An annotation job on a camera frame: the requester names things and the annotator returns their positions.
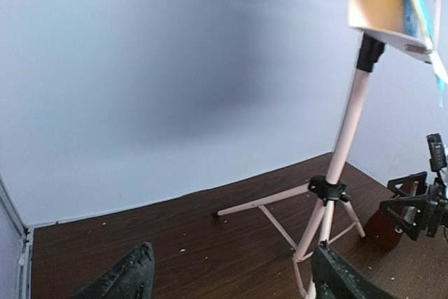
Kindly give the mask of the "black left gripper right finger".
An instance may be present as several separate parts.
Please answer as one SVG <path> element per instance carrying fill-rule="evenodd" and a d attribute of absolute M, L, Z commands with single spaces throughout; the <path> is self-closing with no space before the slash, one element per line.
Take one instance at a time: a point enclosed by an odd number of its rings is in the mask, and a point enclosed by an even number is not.
<path fill-rule="evenodd" d="M 364 278 L 327 241 L 321 241 L 314 249 L 311 266 L 316 298 L 395 298 Z"/>

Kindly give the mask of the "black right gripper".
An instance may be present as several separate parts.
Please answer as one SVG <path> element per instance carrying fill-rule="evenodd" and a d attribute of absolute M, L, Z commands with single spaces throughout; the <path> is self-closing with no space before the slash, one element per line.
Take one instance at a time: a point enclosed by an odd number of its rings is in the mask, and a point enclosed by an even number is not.
<path fill-rule="evenodd" d="M 388 181 L 395 195 L 423 195 L 427 191 L 427 172 L 410 174 Z M 447 198 L 439 185 L 428 187 L 427 197 L 398 197 L 381 201 L 379 210 L 390 218 L 411 240 L 417 240 L 426 227 L 426 236 L 434 237 L 439 227 L 447 236 Z"/>

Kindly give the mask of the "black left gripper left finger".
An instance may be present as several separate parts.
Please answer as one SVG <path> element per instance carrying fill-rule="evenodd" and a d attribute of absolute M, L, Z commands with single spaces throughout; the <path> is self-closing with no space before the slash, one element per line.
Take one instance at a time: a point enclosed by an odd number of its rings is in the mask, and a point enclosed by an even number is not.
<path fill-rule="evenodd" d="M 71 298 L 151 298 L 154 275 L 153 246 L 144 242 Z"/>

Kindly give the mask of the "dark red wooden metronome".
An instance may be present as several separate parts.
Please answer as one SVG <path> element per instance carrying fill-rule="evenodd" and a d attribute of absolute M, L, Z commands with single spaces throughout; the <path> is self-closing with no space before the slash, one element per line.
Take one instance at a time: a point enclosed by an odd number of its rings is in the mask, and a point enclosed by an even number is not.
<path fill-rule="evenodd" d="M 399 211 L 399 214 L 403 218 L 407 218 L 406 221 L 408 221 L 413 216 L 414 209 L 412 207 L 396 207 L 394 211 Z M 366 237 L 372 239 L 385 252 L 394 250 L 403 235 L 402 230 L 395 225 L 395 222 L 380 210 L 369 218 L 363 229 Z"/>

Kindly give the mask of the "pink music stand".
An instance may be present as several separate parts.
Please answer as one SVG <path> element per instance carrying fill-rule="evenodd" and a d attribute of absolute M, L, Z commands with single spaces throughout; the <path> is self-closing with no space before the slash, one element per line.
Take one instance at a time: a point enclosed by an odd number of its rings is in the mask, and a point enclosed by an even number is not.
<path fill-rule="evenodd" d="M 434 0 L 426 0 L 426 4 L 431 16 L 434 17 Z M 314 284 L 310 284 L 308 287 L 304 286 L 299 264 L 311 257 L 312 254 L 308 249 L 314 236 L 318 235 L 321 240 L 329 243 L 335 241 L 330 236 L 330 232 L 337 201 L 342 201 L 343 207 L 351 219 L 349 227 L 344 229 L 342 233 L 346 234 L 352 228 L 355 228 L 360 237 L 365 236 L 361 222 L 347 199 L 345 186 L 340 177 L 361 118 L 368 81 L 374 65 L 383 54 L 386 45 L 393 46 L 417 60 L 430 64 L 429 57 L 424 54 L 423 38 L 420 35 L 414 37 L 405 32 L 403 0 L 349 0 L 349 26 L 360 30 L 363 35 L 358 50 L 351 91 L 326 174 L 313 176 L 307 184 L 227 209 L 221 209 L 212 215 L 214 218 L 220 218 L 224 215 L 252 208 L 261 210 L 294 250 L 293 267 L 298 291 L 302 298 L 315 298 L 316 289 Z M 317 201 L 300 241 L 295 242 L 267 209 L 267 206 L 274 202 L 304 194 L 307 191 L 314 193 L 317 196 Z"/>

